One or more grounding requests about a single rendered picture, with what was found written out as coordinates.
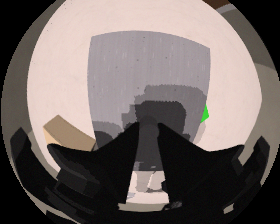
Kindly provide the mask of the small green block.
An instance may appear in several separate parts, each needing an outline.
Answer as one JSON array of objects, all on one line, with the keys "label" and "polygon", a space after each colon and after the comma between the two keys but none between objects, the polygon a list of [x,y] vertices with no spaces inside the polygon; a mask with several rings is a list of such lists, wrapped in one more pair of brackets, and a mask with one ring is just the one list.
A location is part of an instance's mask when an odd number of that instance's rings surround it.
[{"label": "small green block", "polygon": [[203,121],[205,121],[207,118],[209,118],[209,114],[208,114],[207,106],[205,105],[205,109],[204,109],[204,113],[203,113],[203,117],[202,117],[201,123]]}]

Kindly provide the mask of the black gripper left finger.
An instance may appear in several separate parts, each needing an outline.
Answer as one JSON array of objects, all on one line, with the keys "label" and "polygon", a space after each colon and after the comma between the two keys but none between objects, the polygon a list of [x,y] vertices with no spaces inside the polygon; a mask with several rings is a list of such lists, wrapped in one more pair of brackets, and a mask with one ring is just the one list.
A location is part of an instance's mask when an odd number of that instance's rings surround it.
[{"label": "black gripper left finger", "polygon": [[105,186],[120,204],[126,204],[139,143],[139,124],[134,122],[95,151],[71,149],[55,143],[47,144],[47,149],[60,168]]}]

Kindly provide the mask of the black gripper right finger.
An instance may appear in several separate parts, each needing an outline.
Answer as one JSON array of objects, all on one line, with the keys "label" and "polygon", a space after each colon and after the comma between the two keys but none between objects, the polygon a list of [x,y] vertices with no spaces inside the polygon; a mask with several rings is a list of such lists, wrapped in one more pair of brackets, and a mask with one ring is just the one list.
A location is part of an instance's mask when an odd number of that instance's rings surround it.
[{"label": "black gripper right finger", "polygon": [[201,184],[212,172],[238,158],[245,145],[206,151],[193,144],[163,123],[158,123],[157,137],[169,203]]}]

